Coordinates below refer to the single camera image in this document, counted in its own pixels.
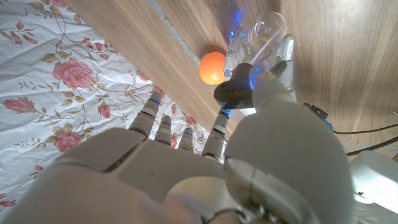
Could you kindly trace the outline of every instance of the robotic hand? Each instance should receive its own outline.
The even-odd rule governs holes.
[[[224,154],[224,109],[203,156],[189,128],[170,147],[168,116],[148,139],[160,101],[153,93],[128,130],[109,129],[56,159],[4,223],[348,223],[342,145],[272,72],[259,72],[252,87],[257,113]]]

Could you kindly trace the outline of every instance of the robot finger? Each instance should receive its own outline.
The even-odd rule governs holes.
[[[160,122],[159,129],[155,135],[155,141],[166,144],[168,146],[171,145],[170,138],[170,128],[172,125],[172,119],[169,116],[165,116]]]
[[[193,152],[192,136],[192,128],[185,128],[184,133],[182,134],[180,144],[178,145],[178,149],[184,149]]]
[[[146,138],[148,138],[155,121],[157,110],[159,109],[159,103],[160,94],[158,92],[154,92],[149,97],[141,112],[138,113],[129,129],[142,133]]]

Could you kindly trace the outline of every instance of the wire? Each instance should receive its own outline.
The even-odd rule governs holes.
[[[333,131],[333,133],[335,134],[363,134],[363,133],[372,133],[372,132],[376,132],[376,131],[382,131],[388,128],[393,128],[398,126],[398,124],[393,124],[384,128],[379,128],[379,129],[373,129],[373,130],[369,130],[369,131],[352,131],[352,132],[340,132],[340,131]]]
[[[367,147],[367,148],[360,149],[360,150],[357,150],[357,151],[349,152],[349,153],[347,153],[347,156],[355,156],[355,155],[358,155],[360,152],[363,152],[363,151],[373,151],[375,149],[379,149],[381,147],[388,146],[388,145],[390,145],[390,144],[392,144],[394,142],[397,142],[397,141],[398,141],[398,136],[395,137],[395,138],[392,138],[390,140],[387,140],[385,142],[379,143],[377,145],[371,146],[371,147]]]

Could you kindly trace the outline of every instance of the white fabric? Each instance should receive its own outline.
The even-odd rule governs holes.
[[[144,106],[142,101],[153,91],[164,93],[110,44],[106,47],[105,40],[63,2],[0,0],[0,31],[1,221],[40,171],[78,142],[77,136],[85,141],[109,128],[128,127]],[[85,68],[86,77],[92,70],[90,84],[72,82],[84,88],[74,90],[71,83],[66,85],[53,75],[55,67],[70,65],[71,58],[77,68]],[[173,147],[185,127],[191,126],[194,148],[200,153],[208,133],[167,96],[150,138],[164,114],[172,118]],[[67,136],[57,140],[63,132]]]

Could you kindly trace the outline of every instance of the wooden surface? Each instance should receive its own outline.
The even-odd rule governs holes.
[[[212,43],[227,45],[225,34],[239,24],[248,27],[260,12],[280,12],[288,32],[296,38],[295,87],[299,103],[309,102],[325,110],[329,113],[328,121],[339,131],[398,123],[397,1],[158,3],[192,52],[199,56],[203,55],[203,49],[212,49]],[[217,6],[222,4],[227,10],[218,11]],[[215,20],[217,17],[229,19]],[[397,135],[398,128],[393,128],[338,137],[350,152]],[[397,146],[377,151],[394,157]]]
[[[67,1],[79,15],[146,72],[206,129],[218,107],[212,89],[147,1]],[[398,1],[158,0],[190,50],[227,48],[229,33],[247,27],[261,11],[280,12],[295,36],[295,89],[299,103],[328,114],[337,131],[360,131],[398,123]],[[230,131],[236,122],[230,124]],[[398,135],[338,136],[347,151]],[[389,157],[398,144],[380,149]]]
[[[68,5],[112,43],[171,99],[210,130],[220,107],[198,67],[147,1],[67,0]],[[238,120],[231,117],[227,138]]]

